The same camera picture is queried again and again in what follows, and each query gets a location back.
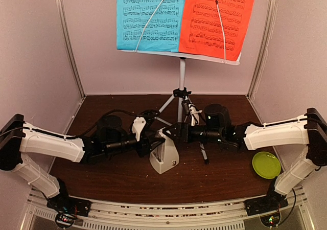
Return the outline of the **white wedge-shaped holder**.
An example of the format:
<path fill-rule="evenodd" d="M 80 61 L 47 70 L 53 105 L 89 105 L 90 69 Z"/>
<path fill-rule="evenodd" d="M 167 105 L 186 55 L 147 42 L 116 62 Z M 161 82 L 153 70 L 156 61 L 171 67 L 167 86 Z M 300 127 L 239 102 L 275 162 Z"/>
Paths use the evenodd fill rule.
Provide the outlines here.
<path fill-rule="evenodd" d="M 179 154 L 174 141 L 163 133 L 163 128 L 157 134 L 163 137 L 165 141 L 150 153 L 149 161 L 158 174 L 163 174 L 179 164 Z"/>

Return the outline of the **white folding music stand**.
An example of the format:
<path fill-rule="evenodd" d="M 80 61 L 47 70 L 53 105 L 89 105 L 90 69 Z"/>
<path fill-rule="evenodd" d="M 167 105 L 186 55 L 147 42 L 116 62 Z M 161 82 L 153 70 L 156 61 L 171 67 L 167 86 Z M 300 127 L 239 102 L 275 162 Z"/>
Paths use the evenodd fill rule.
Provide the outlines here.
<path fill-rule="evenodd" d="M 140 53 L 173 56 L 180 59 L 179 87 L 173 90 L 171 97 L 159 110 L 163 112 L 175 98 L 178 98 L 178 122 L 170 124 L 163 130 L 163 134 L 167 136 L 166 141 L 179 137 L 186 143 L 199 142 L 205 163 L 208 163 L 203 146 L 206 143 L 218 143 L 222 149 L 229 151 L 239 150 L 241 139 L 236 136 L 235 126 L 231 124 L 227 108 L 220 104 L 210 104 L 204 111 L 198 110 L 190 100 L 191 92 L 184 85 L 187 59 L 217 63 L 222 63 L 222 59 L 174 52 L 140 51 Z"/>

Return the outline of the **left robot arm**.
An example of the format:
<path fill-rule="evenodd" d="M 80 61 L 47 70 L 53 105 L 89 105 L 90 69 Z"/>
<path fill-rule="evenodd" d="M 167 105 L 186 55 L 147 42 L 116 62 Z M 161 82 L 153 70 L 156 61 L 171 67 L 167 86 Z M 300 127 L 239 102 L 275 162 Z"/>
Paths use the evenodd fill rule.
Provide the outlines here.
<path fill-rule="evenodd" d="M 1 129 L 1 170 L 12 171 L 28 184 L 40 190 L 63 212 L 74 204 L 65 183 L 48 174 L 28 156 L 39 153 L 63 158 L 75 163 L 95 163 L 116 154 L 136 150 L 140 157 L 149 154 L 165 142 L 149 131 L 154 116 L 135 115 L 129 131 L 122 120 L 107 114 L 80 135 L 64 135 L 36 127 L 15 114 Z"/>

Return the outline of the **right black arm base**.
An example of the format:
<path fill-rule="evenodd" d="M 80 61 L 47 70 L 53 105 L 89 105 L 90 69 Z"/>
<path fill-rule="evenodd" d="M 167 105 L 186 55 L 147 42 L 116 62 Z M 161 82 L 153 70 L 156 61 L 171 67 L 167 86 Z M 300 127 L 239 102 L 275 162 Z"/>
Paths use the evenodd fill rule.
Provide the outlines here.
<path fill-rule="evenodd" d="M 277 211 L 288 206 L 285 195 L 279 194 L 274 187 L 270 187 L 265 196 L 244 201 L 245 210 L 248 216 L 262 214 L 270 211 Z"/>

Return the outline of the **blue sheet music page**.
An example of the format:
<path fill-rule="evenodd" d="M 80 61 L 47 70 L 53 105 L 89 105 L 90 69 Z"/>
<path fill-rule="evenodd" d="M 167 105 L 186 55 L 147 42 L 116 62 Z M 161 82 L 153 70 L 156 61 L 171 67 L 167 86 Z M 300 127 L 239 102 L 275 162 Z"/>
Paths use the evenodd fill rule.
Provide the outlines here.
<path fill-rule="evenodd" d="M 185 0 L 116 0 L 118 50 L 178 52 Z"/>

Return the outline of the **red sheet music page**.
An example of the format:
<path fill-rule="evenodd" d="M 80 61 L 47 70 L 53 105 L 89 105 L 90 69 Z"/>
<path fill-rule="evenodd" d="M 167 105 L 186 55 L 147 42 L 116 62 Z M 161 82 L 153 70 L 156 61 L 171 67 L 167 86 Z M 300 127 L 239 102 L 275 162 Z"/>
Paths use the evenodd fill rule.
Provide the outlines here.
<path fill-rule="evenodd" d="M 254 0 L 185 0 L 178 51 L 236 62 Z"/>

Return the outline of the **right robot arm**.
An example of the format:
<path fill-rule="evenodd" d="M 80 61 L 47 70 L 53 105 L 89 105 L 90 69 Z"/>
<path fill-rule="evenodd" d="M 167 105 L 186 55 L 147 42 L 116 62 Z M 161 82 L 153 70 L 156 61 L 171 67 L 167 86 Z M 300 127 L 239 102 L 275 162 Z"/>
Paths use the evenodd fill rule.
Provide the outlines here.
<path fill-rule="evenodd" d="M 247 122 L 233 125 L 228 109 L 211 104 L 204 109 L 205 123 L 191 125 L 176 123 L 163 130 L 171 139 L 185 143 L 215 143 L 232 151 L 254 151 L 266 147 L 301 148 L 294 162 L 274 177 L 270 189 L 262 199 L 266 210 L 273 210 L 291 190 L 313 171 L 326 166 L 326 121 L 316 108 L 305 114 L 271 123 Z"/>

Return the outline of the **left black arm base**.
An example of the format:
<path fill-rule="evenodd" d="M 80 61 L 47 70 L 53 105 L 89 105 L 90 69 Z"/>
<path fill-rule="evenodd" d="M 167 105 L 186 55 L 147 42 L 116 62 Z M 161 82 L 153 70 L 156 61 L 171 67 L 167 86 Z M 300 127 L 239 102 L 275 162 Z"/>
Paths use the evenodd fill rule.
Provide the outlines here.
<path fill-rule="evenodd" d="M 52 198 L 46 197 L 47 207 L 52 208 L 57 212 L 87 217 L 90 211 L 91 202 L 89 200 L 69 196 L 64 181 L 60 178 L 57 180 L 59 182 L 59 194 Z"/>

